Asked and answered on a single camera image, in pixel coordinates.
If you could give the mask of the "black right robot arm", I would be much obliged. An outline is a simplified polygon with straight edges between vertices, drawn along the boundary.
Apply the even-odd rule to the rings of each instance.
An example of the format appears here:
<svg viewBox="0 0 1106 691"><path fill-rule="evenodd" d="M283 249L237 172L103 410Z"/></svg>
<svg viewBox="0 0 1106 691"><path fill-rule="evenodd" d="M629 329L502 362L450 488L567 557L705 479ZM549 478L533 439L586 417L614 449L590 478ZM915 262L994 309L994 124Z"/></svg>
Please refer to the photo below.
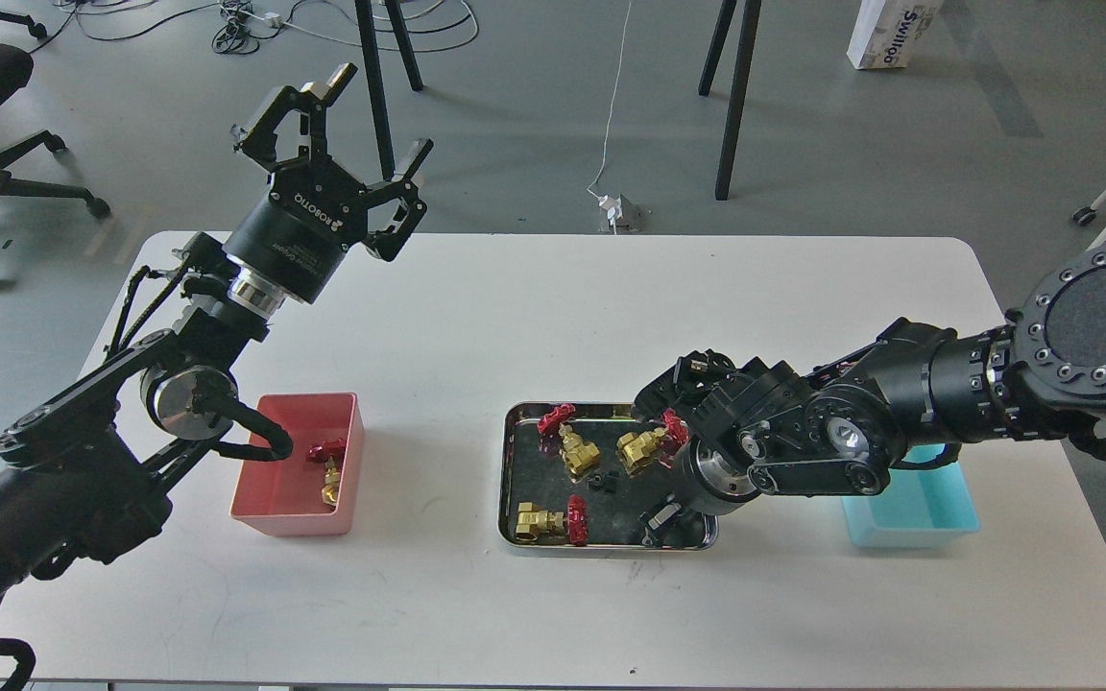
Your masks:
<svg viewBox="0 0 1106 691"><path fill-rule="evenodd" d="M895 320L869 345L799 375L690 350L646 385L633 415L672 412L689 438L641 541L693 514L726 515L761 495L874 498L912 447L1068 439L1106 461L1106 244L1042 279L1005 324L970 337Z"/></svg>

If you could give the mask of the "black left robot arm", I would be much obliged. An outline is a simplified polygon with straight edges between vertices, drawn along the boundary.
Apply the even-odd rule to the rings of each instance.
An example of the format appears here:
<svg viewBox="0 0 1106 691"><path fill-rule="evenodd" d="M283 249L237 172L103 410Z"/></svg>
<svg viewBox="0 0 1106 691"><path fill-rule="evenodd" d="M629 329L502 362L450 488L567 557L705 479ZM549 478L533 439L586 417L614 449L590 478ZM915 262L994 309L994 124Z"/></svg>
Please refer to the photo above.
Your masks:
<svg viewBox="0 0 1106 691"><path fill-rule="evenodd" d="M392 261L426 213L416 172L434 143L364 184L326 151L326 109L354 78L276 88L236 134L268 172L268 189L219 242L199 232L154 306L181 289L173 327L135 341L119 328L104 363L0 435L0 607L27 578L55 579L73 561L109 563L161 533L168 493L204 456L280 461L294 443L247 406L231 371L264 341L285 300L312 303L349 249ZM0 637L0 690L36 668L30 643Z"/></svg>

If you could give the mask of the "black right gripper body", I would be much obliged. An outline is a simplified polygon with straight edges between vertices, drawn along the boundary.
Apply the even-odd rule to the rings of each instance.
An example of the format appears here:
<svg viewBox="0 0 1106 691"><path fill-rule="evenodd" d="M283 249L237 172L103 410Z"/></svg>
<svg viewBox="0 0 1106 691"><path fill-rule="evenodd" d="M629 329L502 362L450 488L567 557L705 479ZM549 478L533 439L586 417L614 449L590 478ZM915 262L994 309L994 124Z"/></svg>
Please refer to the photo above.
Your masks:
<svg viewBox="0 0 1106 691"><path fill-rule="evenodd" d="M672 456L672 503L685 511L723 516L761 494L747 472L734 471L723 456L697 439Z"/></svg>

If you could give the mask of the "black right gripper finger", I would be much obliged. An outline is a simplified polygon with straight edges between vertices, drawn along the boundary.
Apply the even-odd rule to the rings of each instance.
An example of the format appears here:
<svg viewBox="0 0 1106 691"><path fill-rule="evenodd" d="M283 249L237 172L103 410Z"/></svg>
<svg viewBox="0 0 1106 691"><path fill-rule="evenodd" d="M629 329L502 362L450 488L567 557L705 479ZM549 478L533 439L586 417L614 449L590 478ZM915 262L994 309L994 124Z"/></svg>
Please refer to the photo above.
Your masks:
<svg viewBox="0 0 1106 691"><path fill-rule="evenodd" d="M688 516L688 507L677 498L659 499L639 516L637 545L641 548L688 548L688 543L676 533L677 525Z"/></svg>

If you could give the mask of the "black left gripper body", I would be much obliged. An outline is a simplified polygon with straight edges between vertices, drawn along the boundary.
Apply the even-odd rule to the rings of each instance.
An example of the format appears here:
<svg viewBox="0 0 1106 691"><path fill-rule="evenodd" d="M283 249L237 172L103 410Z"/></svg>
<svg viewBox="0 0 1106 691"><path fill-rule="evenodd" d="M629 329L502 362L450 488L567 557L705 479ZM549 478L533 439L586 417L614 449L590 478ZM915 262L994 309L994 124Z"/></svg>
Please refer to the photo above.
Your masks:
<svg viewBox="0 0 1106 691"><path fill-rule="evenodd" d="M364 239L365 211L344 206L366 189L338 182L268 179L269 188L225 242L225 253L303 303L316 301L348 248Z"/></svg>

